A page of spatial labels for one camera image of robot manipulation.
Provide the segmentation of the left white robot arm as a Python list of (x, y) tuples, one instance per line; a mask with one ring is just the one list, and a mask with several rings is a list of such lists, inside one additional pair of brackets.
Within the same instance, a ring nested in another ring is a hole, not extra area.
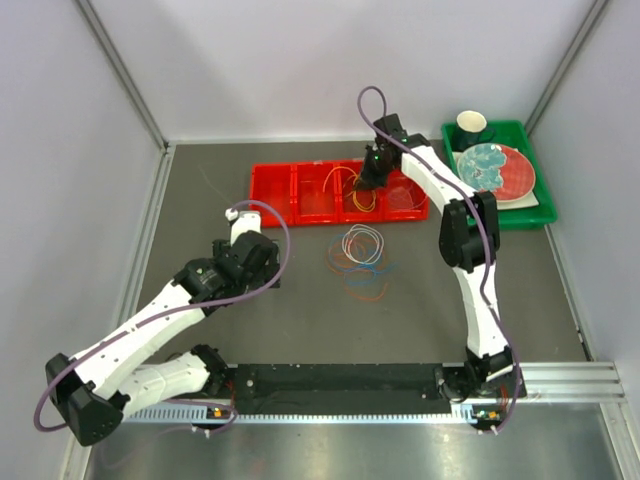
[(247, 301), (279, 282), (289, 258), (262, 232), (261, 215), (242, 202), (225, 212), (230, 236), (215, 241), (173, 276), (145, 307), (93, 346), (58, 353), (45, 365), (49, 401), (75, 440), (93, 446), (126, 419), (184, 394), (216, 396), (226, 387), (217, 350), (196, 345), (159, 365), (148, 359), (221, 307)]

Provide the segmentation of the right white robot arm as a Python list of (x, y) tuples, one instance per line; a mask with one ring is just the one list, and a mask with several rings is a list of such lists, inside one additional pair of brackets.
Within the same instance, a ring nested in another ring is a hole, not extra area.
[(365, 123), (375, 132), (375, 145), (367, 148), (358, 185), (381, 188), (399, 170), (441, 214), (439, 251), (458, 280), (466, 314), (467, 392), (487, 396), (511, 380), (517, 395), (522, 373), (500, 320), (495, 289), (500, 233), (494, 195), (462, 182), (423, 135), (406, 132), (396, 114)]

